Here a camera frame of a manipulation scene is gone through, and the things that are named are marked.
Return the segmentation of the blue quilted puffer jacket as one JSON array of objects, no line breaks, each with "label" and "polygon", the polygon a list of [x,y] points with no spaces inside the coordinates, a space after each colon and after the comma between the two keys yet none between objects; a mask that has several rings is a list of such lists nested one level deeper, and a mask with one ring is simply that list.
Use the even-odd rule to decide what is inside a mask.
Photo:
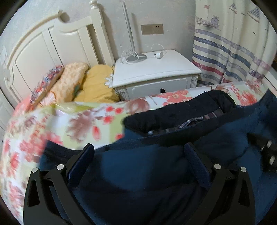
[{"label": "blue quilted puffer jacket", "polygon": [[[141,112],[123,120],[118,141],[94,149],[94,158],[71,192],[95,224],[188,224],[207,191],[188,162],[191,143],[213,164],[245,167],[255,201],[255,224],[276,224],[276,173],[263,170],[260,150],[247,134],[276,144],[276,96],[238,106],[223,91]],[[40,169],[65,164],[78,150],[48,142]]]}]

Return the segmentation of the floral bed sheet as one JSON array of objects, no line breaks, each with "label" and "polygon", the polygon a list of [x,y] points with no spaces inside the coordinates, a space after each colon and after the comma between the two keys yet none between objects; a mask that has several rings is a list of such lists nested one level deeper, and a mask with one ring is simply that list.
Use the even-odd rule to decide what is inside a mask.
[{"label": "floral bed sheet", "polygon": [[112,104],[54,104],[13,117],[1,140],[1,197],[8,213],[15,221],[23,222],[27,182],[47,141],[73,150],[80,150],[87,143],[99,148],[123,137],[125,117],[186,102],[214,89],[224,91],[241,106],[257,102],[266,92],[266,86],[258,82],[221,83]]}]

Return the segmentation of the striped sailboat curtain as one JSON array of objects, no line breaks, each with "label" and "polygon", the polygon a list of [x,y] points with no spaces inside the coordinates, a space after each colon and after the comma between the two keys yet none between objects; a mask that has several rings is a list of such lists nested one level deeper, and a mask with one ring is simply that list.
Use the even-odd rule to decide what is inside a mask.
[{"label": "striped sailboat curtain", "polygon": [[260,81],[276,55],[276,32],[252,1],[196,1],[193,64],[198,85]]}]

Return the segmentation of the yellow pillow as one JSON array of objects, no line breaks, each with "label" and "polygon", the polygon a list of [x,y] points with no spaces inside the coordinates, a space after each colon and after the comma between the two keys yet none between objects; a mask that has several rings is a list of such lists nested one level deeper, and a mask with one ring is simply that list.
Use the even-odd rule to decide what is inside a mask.
[{"label": "yellow pillow", "polygon": [[96,65],[88,70],[74,102],[115,103],[119,96],[112,88],[114,70],[107,65]]}]

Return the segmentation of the white bedside table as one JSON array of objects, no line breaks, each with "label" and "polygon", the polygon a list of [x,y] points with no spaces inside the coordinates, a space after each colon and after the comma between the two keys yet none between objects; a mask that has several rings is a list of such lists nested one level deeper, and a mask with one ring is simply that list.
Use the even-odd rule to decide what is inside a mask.
[{"label": "white bedside table", "polygon": [[112,87],[123,100],[195,88],[201,71],[176,50],[163,51],[158,59],[147,52],[143,61],[115,63]]}]

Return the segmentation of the colourful patterned pillow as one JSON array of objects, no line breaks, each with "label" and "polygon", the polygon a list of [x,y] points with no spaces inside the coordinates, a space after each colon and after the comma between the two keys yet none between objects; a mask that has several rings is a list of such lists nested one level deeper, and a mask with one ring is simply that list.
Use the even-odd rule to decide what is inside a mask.
[{"label": "colourful patterned pillow", "polygon": [[34,88],[30,95],[30,103],[32,105],[37,105],[48,93],[48,91],[53,87],[56,81],[60,78],[64,71],[64,67],[58,65],[50,69],[43,78],[38,82],[37,86]]}]

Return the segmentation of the orange textured pillow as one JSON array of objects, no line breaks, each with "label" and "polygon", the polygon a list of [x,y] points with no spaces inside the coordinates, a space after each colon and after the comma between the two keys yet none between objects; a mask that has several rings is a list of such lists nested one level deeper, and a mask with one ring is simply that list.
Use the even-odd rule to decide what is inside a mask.
[{"label": "orange textured pillow", "polygon": [[88,65],[74,62],[65,66],[59,80],[51,88],[49,97],[53,103],[71,102],[79,91]]}]

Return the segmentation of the white wooden headboard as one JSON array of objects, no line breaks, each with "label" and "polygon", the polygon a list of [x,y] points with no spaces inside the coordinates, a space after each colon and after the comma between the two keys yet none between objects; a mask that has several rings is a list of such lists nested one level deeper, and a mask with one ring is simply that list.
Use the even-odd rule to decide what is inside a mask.
[{"label": "white wooden headboard", "polygon": [[59,10],[35,24],[16,43],[6,64],[10,76],[4,77],[14,101],[20,103],[43,75],[58,65],[115,63],[100,5],[97,1],[89,5],[89,16],[64,23]]}]

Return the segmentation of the grey desk lamp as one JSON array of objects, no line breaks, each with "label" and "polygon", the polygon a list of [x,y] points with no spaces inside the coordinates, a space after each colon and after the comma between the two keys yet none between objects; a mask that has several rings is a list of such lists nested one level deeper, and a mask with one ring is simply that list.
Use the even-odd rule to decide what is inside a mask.
[{"label": "grey desk lamp", "polygon": [[131,24],[129,21],[128,11],[127,11],[125,1],[121,1],[121,5],[123,8],[123,14],[124,14],[127,31],[128,31],[128,36],[129,36],[129,41],[130,41],[130,45],[131,45],[131,49],[127,52],[127,54],[125,56],[125,60],[127,63],[137,63],[137,62],[144,61],[147,59],[147,56],[145,54],[136,52],[133,34],[132,34],[132,30],[131,30]]}]

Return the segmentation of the wall socket panel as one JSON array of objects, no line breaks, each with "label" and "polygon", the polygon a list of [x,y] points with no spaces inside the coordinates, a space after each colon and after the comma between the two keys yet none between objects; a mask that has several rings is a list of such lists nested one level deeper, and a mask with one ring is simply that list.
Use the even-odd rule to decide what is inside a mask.
[{"label": "wall socket panel", "polygon": [[141,25],[142,35],[159,35],[163,34],[163,24],[145,24]]}]

